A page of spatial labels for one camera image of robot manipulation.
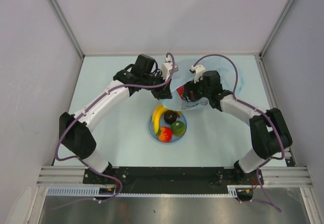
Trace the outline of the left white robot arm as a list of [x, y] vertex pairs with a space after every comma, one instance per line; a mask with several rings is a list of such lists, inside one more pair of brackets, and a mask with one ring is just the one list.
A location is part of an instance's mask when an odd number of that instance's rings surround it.
[[100, 183], [111, 180], [111, 164], [96, 149], [92, 131], [117, 105], [141, 89], [151, 91], [156, 99], [170, 99], [170, 82], [177, 70], [174, 56], [167, 53], [165, 62], [158, 66], [156, 60], [140, 54], [113, 77], [105, 90], [88, 105], [73, 114], [63, 113], [59, 118], [58, 145], [64, 145], [73, 156], [94, 171]]

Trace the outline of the orange fake persimmon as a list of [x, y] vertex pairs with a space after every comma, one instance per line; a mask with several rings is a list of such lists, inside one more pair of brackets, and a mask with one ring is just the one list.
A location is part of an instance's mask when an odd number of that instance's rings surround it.
[[171, 141], [173, 132], [169, 127], [160, 127], [157, 133], [157, 138], [160, 142], [168, 143]]

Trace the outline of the light blue printed plastic bag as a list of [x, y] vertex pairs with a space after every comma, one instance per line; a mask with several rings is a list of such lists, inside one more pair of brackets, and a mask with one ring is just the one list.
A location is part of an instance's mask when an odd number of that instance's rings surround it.
[[160, 101], [165, 108], [185, 111], [211, 107], [222, 111], [221, 100], [240, 93], [245, 84], [242, 71], [225, 58], [208, 58], [198, 64], [205, 68], [198, 76], [191, 71], [192, 63], [192, 59], [177, 63], [178, 71], [170, 84], [172, 98]]

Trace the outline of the green yellow fake citrus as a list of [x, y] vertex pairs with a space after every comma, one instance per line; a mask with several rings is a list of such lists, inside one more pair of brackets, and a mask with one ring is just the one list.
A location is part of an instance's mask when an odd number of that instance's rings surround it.
[[180, 137], [186, 132], [186, 125], [182, 121], [175, 121], [171, 124], [171, 130], [174, 135]]

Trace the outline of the yellow fake banana bunch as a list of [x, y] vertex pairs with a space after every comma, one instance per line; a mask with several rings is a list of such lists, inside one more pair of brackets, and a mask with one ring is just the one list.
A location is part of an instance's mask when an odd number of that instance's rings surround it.
[[153, 111], [151, 120], [153, 124], [153, 131], [154, 134], [157, 135], [159, 132], [160, 127], [160, 119], [164, 115], [166, 111], [168, 111], [168, 108], [165, 108], [162, 104], [158, 105], [155, 110]]

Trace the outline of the tan fake walnut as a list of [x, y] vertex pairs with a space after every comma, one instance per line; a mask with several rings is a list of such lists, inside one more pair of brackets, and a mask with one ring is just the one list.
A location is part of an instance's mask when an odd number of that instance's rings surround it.
[[174, 123], [178, 118], [178, 115], [175, 111], [168, 110], [164, 113], [164, 121], [168, 124]]

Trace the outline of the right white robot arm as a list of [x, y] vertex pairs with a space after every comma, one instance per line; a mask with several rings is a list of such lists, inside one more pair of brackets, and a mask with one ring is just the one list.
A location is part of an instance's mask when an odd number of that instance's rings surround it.
[[250, 127], [251, 150], [234, 163], [234, 180], [245, 184], [252, 178], [252, 172], [270, 160], [281, 160], [285, 149], [292, 143], [292, 137], [281, 111], [278, 108], [260, 109], [241, 99], [233, 91], [224, 90], [217, 71], [192, 67], [192, 81], [184, 85], [183, 96], [188, 101], [205, 98], [213, 109], [228, 113]]

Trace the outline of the red fake fruit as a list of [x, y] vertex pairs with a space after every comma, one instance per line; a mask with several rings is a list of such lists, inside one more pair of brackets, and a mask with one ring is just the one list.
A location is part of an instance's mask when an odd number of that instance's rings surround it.
[[177, 88], [177, 92], [178, 92], [179, 96], [180, 96], [182, 99], [184, 99], [184, 87], [181, 86], [181, 87]]

